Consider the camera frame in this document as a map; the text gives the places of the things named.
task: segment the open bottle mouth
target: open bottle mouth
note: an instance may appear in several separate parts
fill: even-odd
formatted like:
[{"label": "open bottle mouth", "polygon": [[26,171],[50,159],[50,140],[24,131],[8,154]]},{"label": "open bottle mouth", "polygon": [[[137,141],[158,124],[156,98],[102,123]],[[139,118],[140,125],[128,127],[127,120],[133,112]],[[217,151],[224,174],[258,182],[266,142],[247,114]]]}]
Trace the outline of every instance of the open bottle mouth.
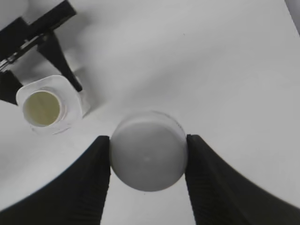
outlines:
[{"label": "open bottle mouth", "polygon": [[36,91],[25,100],[23,114],[33,126],[50,126],[61,119],[63,114],[61,100],[50,91]]}]

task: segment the black metal bracket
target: black metal bracket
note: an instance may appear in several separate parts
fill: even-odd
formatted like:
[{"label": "black metal bracket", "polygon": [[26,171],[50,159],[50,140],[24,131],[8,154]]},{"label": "black metal bracket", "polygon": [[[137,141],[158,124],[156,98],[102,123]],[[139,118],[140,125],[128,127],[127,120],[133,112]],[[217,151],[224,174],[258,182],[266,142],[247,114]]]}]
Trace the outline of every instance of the black metal bracket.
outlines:
[{"label": "black metal bracket", "polygon": [[[2,78],[6,74],[9,74],[10,77],[13,76],[13,79],[8,80],[14,83],[8,86],[20,86],[20,82],[11,71],[7,72],[6,67],[15,63],[37,45],[37,51],[49,60],[78,92],[82,91],[82,86],[71,71],[54,33],[55,29],[74,15],[76,15],[76,11],[65,0],[32,24],[27,24],[19,17],[3,30],[0,30],[0,86],[4,85],[1,84],[3,80],[7,80]],[[7,101],[2,98],[2,96],[8,95],[4,93],[5,91],[7,89],[0,89],[0,99]]]}]

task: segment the white cap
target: white cap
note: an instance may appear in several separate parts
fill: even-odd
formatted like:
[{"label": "white cap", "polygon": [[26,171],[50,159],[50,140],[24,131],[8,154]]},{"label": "white cap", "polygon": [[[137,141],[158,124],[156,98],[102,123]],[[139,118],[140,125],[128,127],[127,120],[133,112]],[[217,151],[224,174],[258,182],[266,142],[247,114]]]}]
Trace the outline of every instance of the white cap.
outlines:
[{"label": "white cap", "polygon": [[159,191],[183,175],[188,151],[186,135],[171,117],[140,112],[124,119],[111,138],[111,165],[128,186]]}]

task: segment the white table surface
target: white table surface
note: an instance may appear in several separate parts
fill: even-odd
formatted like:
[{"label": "white table surface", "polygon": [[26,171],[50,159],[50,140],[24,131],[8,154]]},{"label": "white table surface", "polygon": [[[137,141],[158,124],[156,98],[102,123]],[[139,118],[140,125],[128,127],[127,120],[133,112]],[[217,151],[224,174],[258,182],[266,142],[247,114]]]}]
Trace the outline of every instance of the white table surface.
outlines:
[{"label": "white table surface", "polygon": [[[0,209],[54,179],[138,109],[174,116],[247,178],[300,207],[300,39],[284,0],[70,2],[79,15],[57,34],[97,109],[42,137],[17,107],[0,103]],[[57,3],[31,0],[24,17]],[[31,52],[17,76],[55,74],[39,57]],[[144,193],[112,174],[102,224],[195,224],[184,177]]]}]

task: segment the plastic container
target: plastic container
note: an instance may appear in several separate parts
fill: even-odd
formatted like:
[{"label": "plastic container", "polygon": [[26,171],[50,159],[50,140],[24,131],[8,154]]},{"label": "plastic container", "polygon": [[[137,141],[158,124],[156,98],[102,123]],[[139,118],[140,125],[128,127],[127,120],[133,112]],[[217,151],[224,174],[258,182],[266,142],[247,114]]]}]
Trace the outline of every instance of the plastic container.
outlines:
[{"label": "plastic container", "polygon": [[185,132],[166,114],[133,114],[111,137],[110,161],[116,175],[128,186],[141,191],[163,190],[176,183],[186,169]]},{"label": "plastic container", "polygon": [[78,93],[61,75],[23,86],[16,100],[32,130],[39,134],[56,134],[72,127],[90,108],[85,92]]}]

